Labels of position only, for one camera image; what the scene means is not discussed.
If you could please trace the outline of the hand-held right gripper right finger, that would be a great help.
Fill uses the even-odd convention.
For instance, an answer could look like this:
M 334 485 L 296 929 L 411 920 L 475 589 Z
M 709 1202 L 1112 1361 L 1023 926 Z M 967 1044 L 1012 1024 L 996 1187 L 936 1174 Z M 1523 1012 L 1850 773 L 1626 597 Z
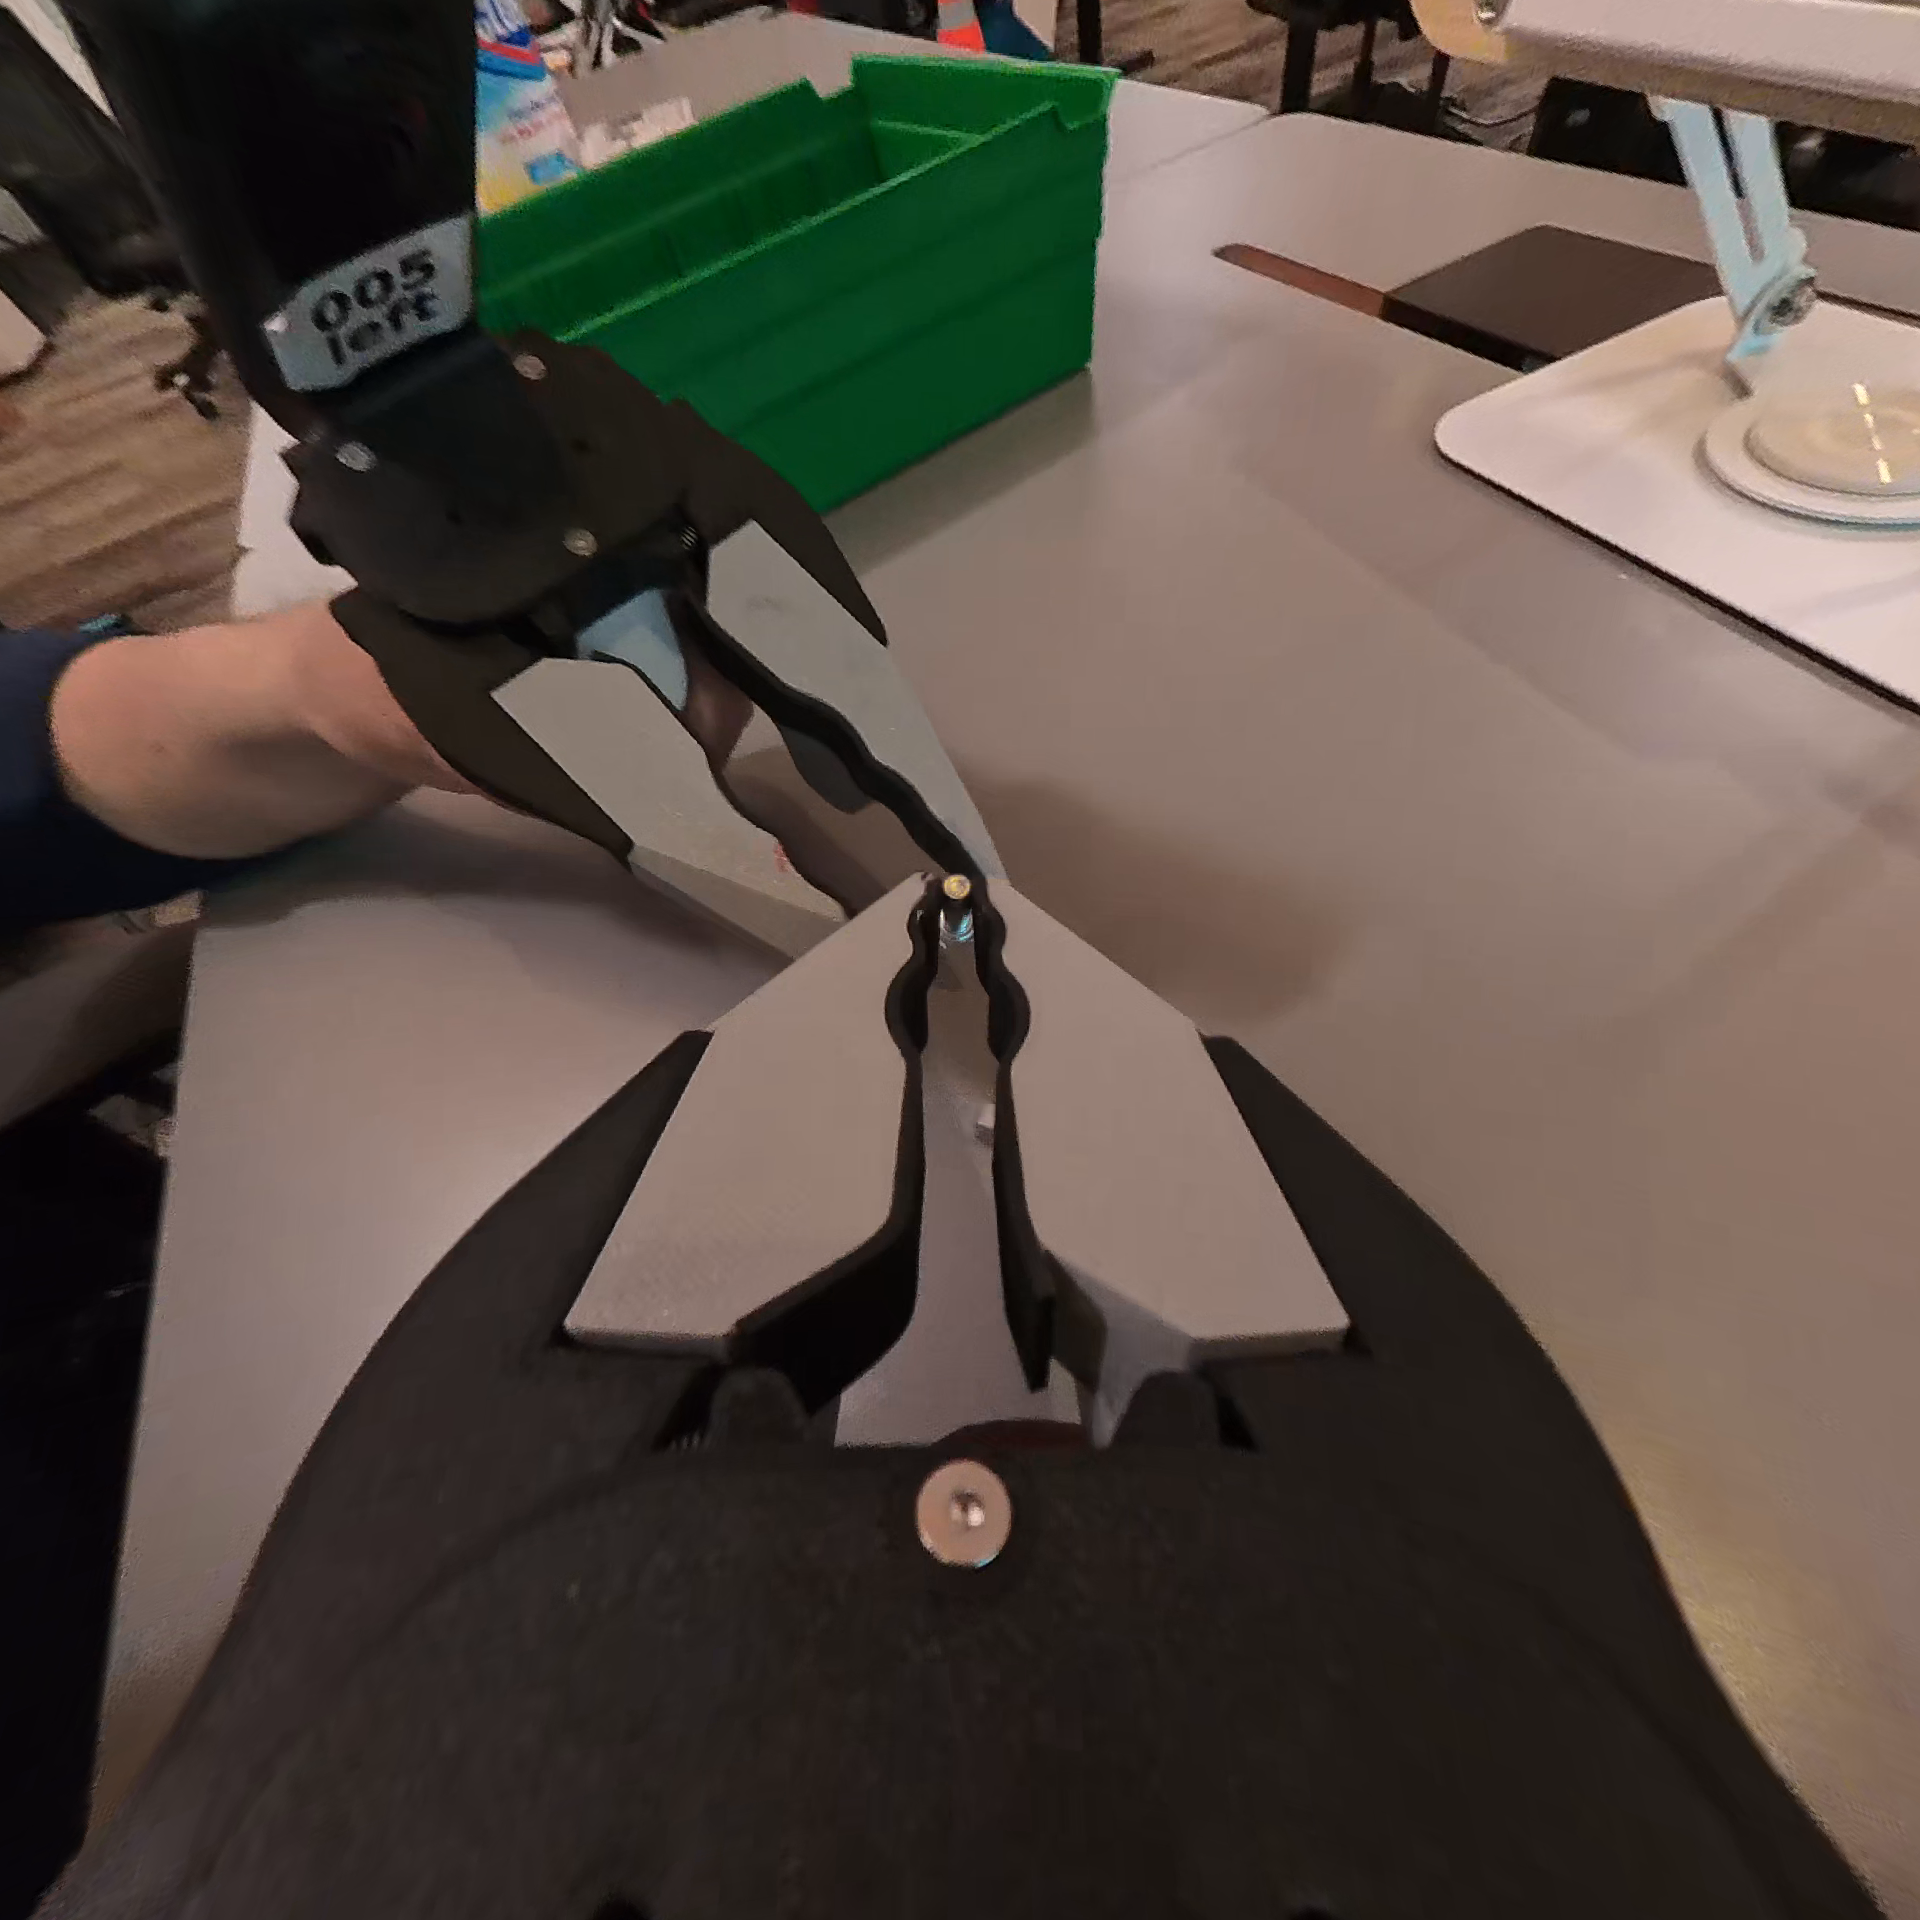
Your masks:
M 1351 1317 L 1197 1027 L 1007 883 L 975 900 L 999 1280 L 1106 1446 L 1140 1385 L 1332 1353 Z

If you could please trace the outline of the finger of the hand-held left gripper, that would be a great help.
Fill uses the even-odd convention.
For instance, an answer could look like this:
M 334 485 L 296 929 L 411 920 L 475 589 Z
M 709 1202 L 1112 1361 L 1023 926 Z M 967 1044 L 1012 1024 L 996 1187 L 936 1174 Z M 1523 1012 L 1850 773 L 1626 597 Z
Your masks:
M 703 747 L 635 667 L 544 659 L 492 700 L 608 818 L 647 889 L 783 960 L 850 923 L 731 802 Z
M 771 532 L 750 521 L 710 549 L 692 618 L 818 801 L 845 817 L 877 809 L 941 874 L 1005 876 L 888 645 Z

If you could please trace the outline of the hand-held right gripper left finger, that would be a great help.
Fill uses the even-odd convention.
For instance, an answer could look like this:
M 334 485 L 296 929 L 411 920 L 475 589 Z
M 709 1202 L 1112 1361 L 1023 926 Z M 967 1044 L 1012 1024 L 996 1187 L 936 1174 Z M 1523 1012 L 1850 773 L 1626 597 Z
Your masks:
M 835 1404 L 902 1334 L 926 1185 L 926 877 L 695 1036 L 568 1340 L 781 1373 Z

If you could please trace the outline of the green plastic bin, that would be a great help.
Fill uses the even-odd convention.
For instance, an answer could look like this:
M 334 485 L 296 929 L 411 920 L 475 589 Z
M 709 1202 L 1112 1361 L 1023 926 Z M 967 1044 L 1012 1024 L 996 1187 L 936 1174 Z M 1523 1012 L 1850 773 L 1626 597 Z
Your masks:
M 482 322 L 606 352 L 837 509 L 1088 369 L 1116 88 L 860 54 L 482 218 Z

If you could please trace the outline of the person's left forearm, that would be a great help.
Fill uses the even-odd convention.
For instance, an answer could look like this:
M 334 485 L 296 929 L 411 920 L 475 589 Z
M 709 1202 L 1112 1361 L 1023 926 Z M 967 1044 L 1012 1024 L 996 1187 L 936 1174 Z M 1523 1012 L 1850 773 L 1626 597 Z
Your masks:
M 4 632 L 4 941 L 199 891 L 420 788 L 475 793 L 324 604 Z

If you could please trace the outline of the white wipes canister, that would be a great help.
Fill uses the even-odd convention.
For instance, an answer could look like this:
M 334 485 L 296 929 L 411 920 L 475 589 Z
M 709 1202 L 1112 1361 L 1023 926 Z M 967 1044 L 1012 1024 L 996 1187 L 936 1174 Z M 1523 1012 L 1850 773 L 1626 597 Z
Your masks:
M 515 3 L 475 3 L 475 205 L 511 209 L 584 166 L 544 50 Z

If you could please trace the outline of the printed paper leaflets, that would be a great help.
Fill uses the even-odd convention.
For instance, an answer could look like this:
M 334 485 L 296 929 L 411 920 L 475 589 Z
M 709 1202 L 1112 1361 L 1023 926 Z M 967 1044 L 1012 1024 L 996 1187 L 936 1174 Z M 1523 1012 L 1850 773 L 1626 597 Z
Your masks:
M 640 154 L 667 138 L 691 131 L 698 118 L 688 97 L 658 101 L 640 112 L 581 124 L 578 155 L 584 172 Z

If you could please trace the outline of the dark flat board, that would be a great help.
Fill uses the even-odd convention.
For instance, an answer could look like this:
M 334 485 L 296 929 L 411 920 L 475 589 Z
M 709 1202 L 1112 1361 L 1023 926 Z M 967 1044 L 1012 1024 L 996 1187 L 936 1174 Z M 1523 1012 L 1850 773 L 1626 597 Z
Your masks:
M 1380 320 L 1528 372 L 1700 299 L 1722 302 L 1712 265 L 1531 226 L 1386 292 Z

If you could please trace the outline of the white lamp base plate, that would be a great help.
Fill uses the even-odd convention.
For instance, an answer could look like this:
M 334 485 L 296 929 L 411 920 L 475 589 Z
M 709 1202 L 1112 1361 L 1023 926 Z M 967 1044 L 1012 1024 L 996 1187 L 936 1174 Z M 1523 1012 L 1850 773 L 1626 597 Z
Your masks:
M 1917 706 L 1916 464 L 1906 492 L 1776 470 L 1752 429 L 1799 400 L 1844 412 L 1916 393 L 1916 325 L 1823 302 L 1743 372 L 1734 322 L 1698 299 L 1509 379 L 1440 419 L 1442 457 L 1738 613 L 1894 705 Z

